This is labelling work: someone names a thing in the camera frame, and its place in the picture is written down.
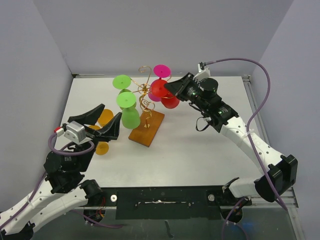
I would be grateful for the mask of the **green wine glass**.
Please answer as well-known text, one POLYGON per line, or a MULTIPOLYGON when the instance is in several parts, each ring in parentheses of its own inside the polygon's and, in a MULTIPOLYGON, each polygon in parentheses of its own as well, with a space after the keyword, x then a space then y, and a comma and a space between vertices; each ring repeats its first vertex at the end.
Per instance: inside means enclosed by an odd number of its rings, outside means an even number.
POLYGON ((125 74, 116 76, 112 81, 113 87, 119 90, 118 95, 122 93, 131 93, 132 91, 128 89, 131 83, 131 78, 125 74))
POLYGON ((141 120, 136 109, 136 96, 132 92, 122 92, 117 96, 116 103, 122 110, 122 125, 127 129, 137 128, 141 120))

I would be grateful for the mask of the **green wine glass front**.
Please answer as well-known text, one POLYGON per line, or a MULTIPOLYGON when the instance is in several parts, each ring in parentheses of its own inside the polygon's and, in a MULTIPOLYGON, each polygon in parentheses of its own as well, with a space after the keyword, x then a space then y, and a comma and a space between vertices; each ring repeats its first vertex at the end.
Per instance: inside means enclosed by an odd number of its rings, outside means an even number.
POLYGON ((116 103, 122 110, 122 125, 127 129, 137 128, 141 120, 136 109, 136 96, 132 92, 122 92, 117 96, 116 103))

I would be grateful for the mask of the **magenta wine glass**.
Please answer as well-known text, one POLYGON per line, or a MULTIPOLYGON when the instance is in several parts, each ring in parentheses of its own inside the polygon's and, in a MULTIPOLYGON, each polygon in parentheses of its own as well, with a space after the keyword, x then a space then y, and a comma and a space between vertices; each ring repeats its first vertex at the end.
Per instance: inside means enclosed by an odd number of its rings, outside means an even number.
POLYGON ((158 77, 158 79, 165 80, 165 78, 171 77, 171 69, 163 64, 156 65, 153 68, 153 72, 158 77))

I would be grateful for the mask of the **red wine glass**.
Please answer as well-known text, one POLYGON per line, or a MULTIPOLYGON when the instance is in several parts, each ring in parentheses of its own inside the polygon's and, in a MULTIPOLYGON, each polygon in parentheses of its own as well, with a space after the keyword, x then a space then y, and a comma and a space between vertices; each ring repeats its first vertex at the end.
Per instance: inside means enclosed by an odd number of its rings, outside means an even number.
POLYGON ((161 102, 167 109, 174 109, 180 101, 165 88, 166 83, 167 81, 161 78, 153 81, 150 85, 151 90, 148 97, 154 102, 161 102))

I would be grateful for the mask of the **orange wine glass front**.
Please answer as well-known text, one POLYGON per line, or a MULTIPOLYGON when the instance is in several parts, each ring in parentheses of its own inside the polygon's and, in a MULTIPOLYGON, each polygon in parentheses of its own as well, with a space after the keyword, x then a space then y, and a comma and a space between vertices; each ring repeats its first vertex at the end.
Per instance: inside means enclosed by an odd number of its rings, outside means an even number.
MULTIPOLYGON (((99 130, 100 127, 98 125, 89 125, 89 128, 93 129, 93 130, 99 130)), ((105 155, 108 151, 109 151, 109 145, 107 142, 98 142, 97 146, 96 146, 96 150, 95 153, 99 156, 105 155)))

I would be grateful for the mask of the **orange wine glass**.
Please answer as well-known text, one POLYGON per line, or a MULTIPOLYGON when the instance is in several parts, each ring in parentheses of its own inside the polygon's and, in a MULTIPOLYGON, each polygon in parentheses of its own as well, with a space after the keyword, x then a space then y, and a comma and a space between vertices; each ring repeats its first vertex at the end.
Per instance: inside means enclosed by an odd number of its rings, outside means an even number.
POLYGON ((104 109, 100 117, 98 118, 97 122, 101 127, 104 127, 112 120, 113 117, 114 114, 110 109, 104 109))
MULTIPOLYGON (((93 129, 93 130, 99 130, 100 127, 98 125, 89 125, 89 128, 93 129)), ((97 146, 96 146, 96 150, 95 153, 99 156, 105 155, 108 151, 109 151, 109 145, 107 142, 98 142, 97 146)))

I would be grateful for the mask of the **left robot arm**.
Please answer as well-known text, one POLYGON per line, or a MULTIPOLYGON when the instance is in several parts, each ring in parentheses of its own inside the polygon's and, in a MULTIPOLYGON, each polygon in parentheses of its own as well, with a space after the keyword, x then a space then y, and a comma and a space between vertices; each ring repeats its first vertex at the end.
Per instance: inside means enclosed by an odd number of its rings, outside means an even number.
POLYGON ((84 179, 100 142, 117 140, 122 113, 101 129, 91 128, 105 109, 100 104, 92 110, 71 116, 48 139, 50 152, 43 165, 45 172, 33 191, 0 214, 2 240, 30 240, 34 233, 57 217, 87 203, 95 206, 102 199, 96 180, 84 179))

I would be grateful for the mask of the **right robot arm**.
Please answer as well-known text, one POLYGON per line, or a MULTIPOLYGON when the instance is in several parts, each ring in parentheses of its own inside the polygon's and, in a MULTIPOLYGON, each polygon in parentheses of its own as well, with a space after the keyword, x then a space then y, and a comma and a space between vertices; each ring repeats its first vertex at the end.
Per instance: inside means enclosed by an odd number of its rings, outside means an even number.
POLYGON ((174 97, 188 101, 199 111, 208 126, 236 144, 261 172, 258 179, 237 177, 230 181, 222 192, 223 200, 230 205, 251 196, 260 196, 270 203, 277 201, 296 182, 298 160, 275 150, 248 128, 239 114, 218 95, 218 86, 214 78, 197 81, 191 73, 164 84, 174 97))

